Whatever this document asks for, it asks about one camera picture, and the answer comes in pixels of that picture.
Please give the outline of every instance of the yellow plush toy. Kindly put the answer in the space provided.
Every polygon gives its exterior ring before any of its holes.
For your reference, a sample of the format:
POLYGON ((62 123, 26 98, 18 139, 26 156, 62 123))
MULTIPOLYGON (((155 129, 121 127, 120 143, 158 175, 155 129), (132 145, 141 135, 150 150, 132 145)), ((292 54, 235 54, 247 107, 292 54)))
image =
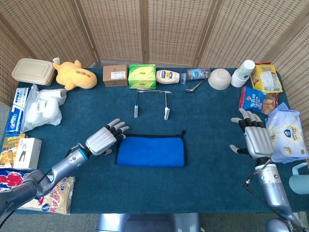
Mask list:
POLYGON ((66 90, 75 87, 93 88, 97 84, 97 77, 93 72, 82 69, 82 64, 78 60, 74 63, 64 62, 61 65, 53 63, 54 68, 58 71, 56 81, 64 85, 66 90))

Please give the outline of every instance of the small box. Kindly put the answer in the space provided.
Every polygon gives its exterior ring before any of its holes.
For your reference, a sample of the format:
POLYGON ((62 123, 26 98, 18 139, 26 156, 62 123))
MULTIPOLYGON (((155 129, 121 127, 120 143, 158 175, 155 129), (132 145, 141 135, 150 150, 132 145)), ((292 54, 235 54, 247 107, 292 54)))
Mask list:
POLYGON ((20 139, 13 168, 37 169, 42 141, 35 138, 20 139))
POLYGON ((12 109, 9 115, 8 126, 6 128, 7 133, 11 134, 20 133, 28 92, 29 88, 16 89, 12 109))
POLYGON ((155 89, 155 64, 130 64, 130 88, 155 89))
POLYGON ((13 168, 19 140, 26 137, 26 134, 5 135, 0 154, 0 168, 13 168))
POLYGON ((103 66, 103 82, 105 87, 127 86, 126 65, 103 66))

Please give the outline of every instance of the green box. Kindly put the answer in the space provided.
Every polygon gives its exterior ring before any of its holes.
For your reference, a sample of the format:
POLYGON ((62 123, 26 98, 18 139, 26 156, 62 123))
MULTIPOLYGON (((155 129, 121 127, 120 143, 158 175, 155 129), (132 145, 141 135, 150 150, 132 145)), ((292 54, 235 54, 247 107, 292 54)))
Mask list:
POLYGON ((155 64, 130 64, 130 88, 155 89, 155 64))

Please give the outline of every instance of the white bag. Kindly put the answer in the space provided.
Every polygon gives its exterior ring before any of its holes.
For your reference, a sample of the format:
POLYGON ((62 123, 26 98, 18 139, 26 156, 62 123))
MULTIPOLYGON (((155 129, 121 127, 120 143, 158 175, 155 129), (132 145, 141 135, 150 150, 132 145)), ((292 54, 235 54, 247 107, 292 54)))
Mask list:
POLYGON ((39 91, 36 84, 33 84, 26 102, 21 133, 43 124, 58 125, 62 119, 59 106, 64 103, 66 98, 67 91, 65 89, 39 91))
POLYGON ((271 157, 273 162, 289 163, 309 157, 299 115, 298 111, 282 110, 266 119, 275 150, 271 157))

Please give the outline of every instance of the metal spoon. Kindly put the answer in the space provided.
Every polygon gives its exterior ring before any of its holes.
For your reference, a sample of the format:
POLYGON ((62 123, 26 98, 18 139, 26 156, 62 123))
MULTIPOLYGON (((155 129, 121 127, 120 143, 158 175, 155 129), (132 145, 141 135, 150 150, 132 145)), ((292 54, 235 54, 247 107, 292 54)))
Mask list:
POLYGON ((202 80, 200 83, 198 83, 196 86, 194 86, 192 89, 188 89, 188 88, 185 88, 184 90, 188 93, 193 93, 197 87, 199 87, 205 80, 202 80))

